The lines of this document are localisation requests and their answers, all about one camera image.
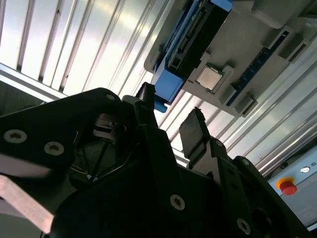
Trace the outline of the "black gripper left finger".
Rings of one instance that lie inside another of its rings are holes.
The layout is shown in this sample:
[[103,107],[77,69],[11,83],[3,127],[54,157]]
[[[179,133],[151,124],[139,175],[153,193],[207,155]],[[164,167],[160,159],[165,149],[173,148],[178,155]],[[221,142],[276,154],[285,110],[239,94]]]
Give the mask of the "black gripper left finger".
[[[141,127],[159,129],[155,92],[154,85],[144,83],[136,97],[120,99],[97,88],[2,116],[1,198],[26,218],[55,218],[67,198],[125,164],[141,142]],[[77,151],[101,140],[115,145],[114,165],[74,188],[69,172]]]

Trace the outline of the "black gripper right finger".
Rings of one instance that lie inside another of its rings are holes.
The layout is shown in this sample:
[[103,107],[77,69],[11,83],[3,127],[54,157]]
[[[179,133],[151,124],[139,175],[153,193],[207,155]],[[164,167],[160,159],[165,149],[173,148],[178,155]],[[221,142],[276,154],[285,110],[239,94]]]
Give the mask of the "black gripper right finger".
[[194,238],[310,238],[312,233],[245,157],[231,159],[212,137],[202,111],[194,108],[182,122],[182,170],[195,216]]

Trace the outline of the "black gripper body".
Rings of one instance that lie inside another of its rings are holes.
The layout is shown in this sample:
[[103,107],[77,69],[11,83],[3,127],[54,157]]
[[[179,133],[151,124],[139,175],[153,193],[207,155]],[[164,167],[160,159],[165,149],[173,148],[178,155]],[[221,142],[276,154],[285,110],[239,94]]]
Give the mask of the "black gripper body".
[[166,134],[143,126],[125,164],[58,209],[52,238],[192,238],[188,186]]

